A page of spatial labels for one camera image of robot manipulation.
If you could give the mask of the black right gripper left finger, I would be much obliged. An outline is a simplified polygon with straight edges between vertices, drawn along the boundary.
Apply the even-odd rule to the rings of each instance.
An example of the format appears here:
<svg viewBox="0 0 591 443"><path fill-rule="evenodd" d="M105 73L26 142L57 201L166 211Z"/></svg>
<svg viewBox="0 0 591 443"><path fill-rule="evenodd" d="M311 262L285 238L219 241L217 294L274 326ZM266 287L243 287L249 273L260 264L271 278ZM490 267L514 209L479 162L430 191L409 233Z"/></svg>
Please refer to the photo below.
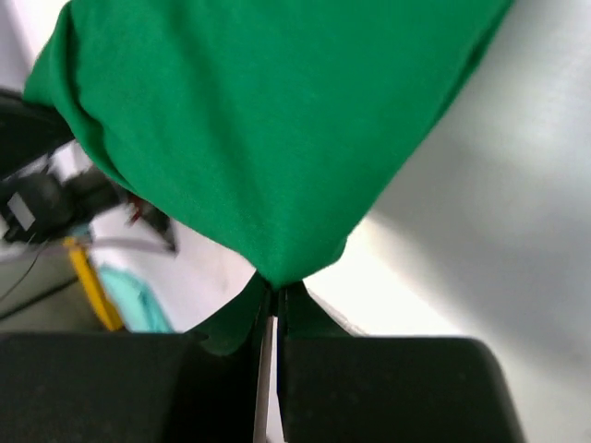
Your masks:
<svg viewBox="0 0 591 443"><path fill-rule="evenodd" d="M2 440L264 441L269 297L255 276L183 333L4 333Z"/></svg>

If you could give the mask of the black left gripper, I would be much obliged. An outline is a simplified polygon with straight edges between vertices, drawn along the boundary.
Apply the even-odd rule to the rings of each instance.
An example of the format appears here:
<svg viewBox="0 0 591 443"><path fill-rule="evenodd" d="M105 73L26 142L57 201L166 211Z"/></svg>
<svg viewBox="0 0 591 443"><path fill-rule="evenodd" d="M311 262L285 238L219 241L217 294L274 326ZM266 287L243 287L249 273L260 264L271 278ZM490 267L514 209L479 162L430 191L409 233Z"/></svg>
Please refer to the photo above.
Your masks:
<svg viewBox="0 0 591 443"><path fill-rule="evenodd" d="M11 175L74 139L54 108L25 102L19 92L1 90L1 175Z"/></svg>

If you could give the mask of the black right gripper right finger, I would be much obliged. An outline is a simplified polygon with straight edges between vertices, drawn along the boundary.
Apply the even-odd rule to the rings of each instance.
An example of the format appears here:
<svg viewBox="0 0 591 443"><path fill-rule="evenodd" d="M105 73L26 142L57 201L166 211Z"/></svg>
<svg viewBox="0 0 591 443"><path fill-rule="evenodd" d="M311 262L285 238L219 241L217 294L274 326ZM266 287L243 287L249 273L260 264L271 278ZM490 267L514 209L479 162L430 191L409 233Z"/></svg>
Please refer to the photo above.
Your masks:
<svg viewBox="0 0 591 443"><path fill-rule="evenodd" d="M289 442L521 442L501 367L461 337L359 337L302 283L278 294L277 391Z"/></svg>

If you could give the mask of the green t-shirt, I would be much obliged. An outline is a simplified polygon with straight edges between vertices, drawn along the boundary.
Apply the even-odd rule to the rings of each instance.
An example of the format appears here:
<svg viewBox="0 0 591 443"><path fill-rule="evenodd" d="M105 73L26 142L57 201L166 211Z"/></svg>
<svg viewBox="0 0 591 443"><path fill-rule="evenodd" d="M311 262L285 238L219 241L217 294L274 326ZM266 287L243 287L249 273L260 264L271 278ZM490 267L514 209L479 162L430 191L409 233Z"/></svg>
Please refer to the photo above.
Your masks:
<svg viewBox="0 0 591 443"><path fill-rule="evenodd" d="M335 262L507 1L71 1L26 82L118 184L273 286Z"/></svg>

